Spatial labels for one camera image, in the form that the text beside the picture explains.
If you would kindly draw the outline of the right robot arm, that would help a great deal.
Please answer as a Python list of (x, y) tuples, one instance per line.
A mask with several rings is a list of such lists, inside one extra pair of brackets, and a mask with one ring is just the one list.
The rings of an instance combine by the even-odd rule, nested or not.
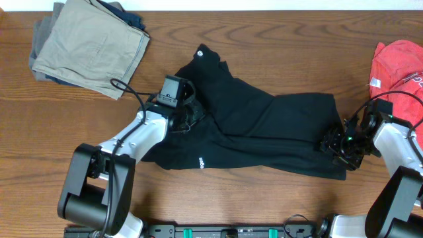
[(421, 237), (422, 150), (407, 121), (384, 112), (369, 112), (352, 137), (340, 142), (338, 155), (347, 165), (357, 156), (373, 154), (384, 160), (390, 180), (362, 216), (334, 214), (325, 218), (315, 237)]

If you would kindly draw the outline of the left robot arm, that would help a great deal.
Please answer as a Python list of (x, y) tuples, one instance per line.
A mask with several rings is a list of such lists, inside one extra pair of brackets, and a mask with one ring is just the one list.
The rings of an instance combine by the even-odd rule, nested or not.
[(130, 212), (135, 166), (171, 132), (188, 132), (206, 114), (200, 102), (148, 101), (119, 134), (73, 152), (58, 216), (75, 223), (64, 237), (142, 237), (144, 223)]

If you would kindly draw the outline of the khaki folded trousers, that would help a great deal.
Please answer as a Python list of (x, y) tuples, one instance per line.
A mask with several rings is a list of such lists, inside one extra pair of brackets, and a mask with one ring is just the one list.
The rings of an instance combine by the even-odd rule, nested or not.
[(111, 79), (128, 83), (148, 42), (147, 33), (98, 1), (68, 0), (32, 70), (117, 100), (123, 92)]

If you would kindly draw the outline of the red printed t-shirt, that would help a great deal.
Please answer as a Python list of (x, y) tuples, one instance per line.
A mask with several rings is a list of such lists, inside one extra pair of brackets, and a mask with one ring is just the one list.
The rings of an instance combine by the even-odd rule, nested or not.
[(415, 125), (422, 119), (422, 47), (408, 40), (379, 43), (369, 74), (371, 97), (393, 103), (393, 116)]

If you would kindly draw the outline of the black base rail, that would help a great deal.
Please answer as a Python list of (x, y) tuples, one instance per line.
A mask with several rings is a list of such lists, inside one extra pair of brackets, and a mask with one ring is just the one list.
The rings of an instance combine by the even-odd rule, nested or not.
[(141, 230), (139, 238), (308, 238), (328, 237), (331, 221), (328, 218), (315, 223), (288, 218), (281, 226), (179, 226), (150, 225)]

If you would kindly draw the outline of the black t-shirt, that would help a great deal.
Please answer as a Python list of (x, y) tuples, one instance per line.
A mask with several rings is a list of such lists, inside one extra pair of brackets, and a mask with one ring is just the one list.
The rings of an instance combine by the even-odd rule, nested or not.
[(325, 134), (341, 123), (332, 94), (271, 95), (232, 76), (205, 44), (177, 75), (193, 82), (206, 115), (188, 132), (167, 134), (144, 161), (167, 170), (265, 166), (346, 178), (346, 169), (320, 148)]

